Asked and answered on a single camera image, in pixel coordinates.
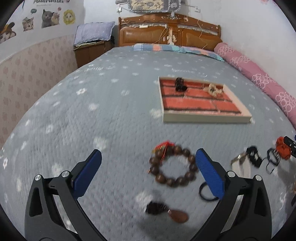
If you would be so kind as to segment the plaid pillow left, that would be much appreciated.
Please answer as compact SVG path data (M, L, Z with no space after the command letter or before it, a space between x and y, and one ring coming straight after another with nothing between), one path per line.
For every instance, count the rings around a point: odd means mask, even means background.
M134 51L168 51L168 52L177 52L183 53L184 50L178 46L174 45L164 45L164 44L144 44L137 43L133 45Z

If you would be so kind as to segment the wooden headboard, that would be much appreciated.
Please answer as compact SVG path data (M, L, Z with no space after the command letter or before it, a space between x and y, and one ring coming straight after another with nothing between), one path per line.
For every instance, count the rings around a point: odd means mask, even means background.
M221 26L190 16L146 14L118 18L119 46L137 43L196 47L213 51L222 42Z

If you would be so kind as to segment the lavender dotted cushion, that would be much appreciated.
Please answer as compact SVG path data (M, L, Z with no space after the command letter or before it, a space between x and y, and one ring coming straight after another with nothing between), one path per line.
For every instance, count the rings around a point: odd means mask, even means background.
M74 46L89 42L109 41L114 26L114 21L79 25L75 34Z

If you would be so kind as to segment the floral quilted window cover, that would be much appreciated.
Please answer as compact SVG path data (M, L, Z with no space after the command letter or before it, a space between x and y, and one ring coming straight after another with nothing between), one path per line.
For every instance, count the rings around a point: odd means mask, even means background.
M115 4L127 4L128 10L133 13L167 13L179 11L180 0L128 0L115 1Z

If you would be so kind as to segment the plaid pillow right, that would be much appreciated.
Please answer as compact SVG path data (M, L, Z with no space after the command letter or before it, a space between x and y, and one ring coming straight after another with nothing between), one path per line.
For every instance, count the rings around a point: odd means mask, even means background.
M206 56L206 57L209 57L209 58L221 61L221 62L225 61L220 55L216 54L213 51L209 51L209 50L205 50L205 49L182 46L182 47L180 47L180 52L181 53L188 53L188 54Z

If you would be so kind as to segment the orange fabric scrunchie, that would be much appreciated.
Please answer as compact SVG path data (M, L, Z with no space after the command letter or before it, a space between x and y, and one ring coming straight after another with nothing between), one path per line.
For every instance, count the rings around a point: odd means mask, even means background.
M284 143L284 137L279 137L276 140L275 146L281 158L288 160L291 157L291 148Z

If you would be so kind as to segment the beige jewelry tray red lining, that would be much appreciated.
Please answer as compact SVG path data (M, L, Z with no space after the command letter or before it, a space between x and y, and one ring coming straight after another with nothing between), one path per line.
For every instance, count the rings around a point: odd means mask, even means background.
M158 78L165 123L249 123L252 115L225 85L183 78L185 92L175 91L177 77Z

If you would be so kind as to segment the brown pendant black tassel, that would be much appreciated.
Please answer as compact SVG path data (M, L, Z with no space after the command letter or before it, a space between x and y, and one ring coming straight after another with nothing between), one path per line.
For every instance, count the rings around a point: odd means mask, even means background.
M170 209L164 203L158 203L153 201L147 204L145 213L150 215L160 215L166 213L176 223L186 223L189 220L189 216L185 212Z

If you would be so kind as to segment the wooden nightstand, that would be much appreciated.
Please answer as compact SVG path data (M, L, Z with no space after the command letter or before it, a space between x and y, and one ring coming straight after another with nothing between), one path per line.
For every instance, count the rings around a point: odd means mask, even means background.
M77 67L88 64L114 47L112 41L99 41L74 47Z

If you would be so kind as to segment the pink rolled quilt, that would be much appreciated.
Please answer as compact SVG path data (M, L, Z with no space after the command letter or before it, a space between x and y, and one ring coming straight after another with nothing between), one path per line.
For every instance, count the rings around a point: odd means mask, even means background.
M295 98L280 84L273 80L255 62L226 43L217 44L214 52L269 96L284 112L291 124L295 126Z

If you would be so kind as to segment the grey floral bedspread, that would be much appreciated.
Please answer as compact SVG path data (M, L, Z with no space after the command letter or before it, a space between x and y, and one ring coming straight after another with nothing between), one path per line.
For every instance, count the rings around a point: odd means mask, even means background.
M250 123L164 123L160 76L225 84L252 114ZM284 112L226 62L175 52L114 48L69 74L26 112L1 150L1 205L24 231L25 209L37 174L58 176L94 149L102 165L79 199L108 240L190 240L215 203L198 194L203 176L185 187L156 183L148 173L152 149L171 141L196 152L203 148L226 169L249 146L261 155L295 129ZM186 223L166 213L145 213L151 201L188 214Z

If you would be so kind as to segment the black bead scrunchie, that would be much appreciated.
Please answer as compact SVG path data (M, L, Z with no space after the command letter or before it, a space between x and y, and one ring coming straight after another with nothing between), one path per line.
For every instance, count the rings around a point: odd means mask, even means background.
M253 166L260 168L263 159L260 157L256 146L248 147L246 149L246 155Z

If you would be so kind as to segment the plaid pillow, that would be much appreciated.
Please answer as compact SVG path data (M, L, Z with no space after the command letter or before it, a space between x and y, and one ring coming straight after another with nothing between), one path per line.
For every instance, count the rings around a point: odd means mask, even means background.
M181 53L188 53L188 54L206 56L206 57L209 57L209 58L221 61L221 62L225 61L220 55L216 54L213 51L209 51L209 50L205 50L205 49L182 46L182 47L180 47L180 52Z
M184 50L178 46L174 45L164 45L164 44L144 44L137 43L133 45L134 51L168 51L168 52L177 52L183 53Z

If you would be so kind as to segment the cat wall stickers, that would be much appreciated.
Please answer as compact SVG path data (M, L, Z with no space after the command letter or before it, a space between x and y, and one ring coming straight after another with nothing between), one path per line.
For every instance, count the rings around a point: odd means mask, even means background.
M34 31L49 27L69 27L76 24L73 9L62 4L56 6L38 4L29 9L17 10L1 29L1 43L21 34L32 34Z

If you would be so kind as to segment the black claw hair clip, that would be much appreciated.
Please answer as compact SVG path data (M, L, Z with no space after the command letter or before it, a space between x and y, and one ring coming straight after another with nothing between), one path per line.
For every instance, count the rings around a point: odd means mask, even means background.
M187 90L187 86L184 83L184 79L181 77L177 77L175 80L175 91L185 92L186 90Z

